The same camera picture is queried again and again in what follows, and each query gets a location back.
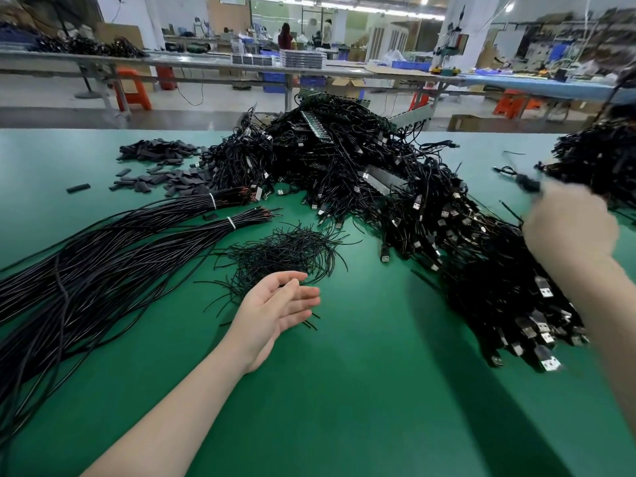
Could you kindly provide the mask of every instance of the forearm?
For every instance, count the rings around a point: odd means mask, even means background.
[[[547,261],[544,267],[583,318],[636,437],[636,286],[610,257]]]
[[[248,363],[221,342],[82,477],[184,476]]]

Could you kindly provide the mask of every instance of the white air conditioner unit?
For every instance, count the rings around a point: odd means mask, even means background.
[[[377,60],[391,50],[404,51],[408,29],[393,23],[378,23],[369,29],[366,59]]]

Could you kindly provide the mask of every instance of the person's left hand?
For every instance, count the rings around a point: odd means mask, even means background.
[[[272,273],[243,298],[223,339],[245,355],[246,373],[265,361],[283,331],[308,319],[320,304],[318,288],[300,286],[306,278],[298,271]]]

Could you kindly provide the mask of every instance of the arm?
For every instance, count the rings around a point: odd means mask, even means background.
[[[583,318],[636,436],[636,286],[612,258],[616,219],[579,185],[548,181],[523,225],[530,252]]]
[[[318,288],[299,286],[306,277],[274,273],[254,286],[214,351],[82,477],[184,476],[243,374],[258,368],[282,331],[309,318],[320,303]]]

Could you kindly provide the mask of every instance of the person in red shirt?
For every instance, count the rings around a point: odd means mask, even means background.
[[[290,24],[283,23],[281,34],[279,35],[279,48],[281,50],[291,50]]]

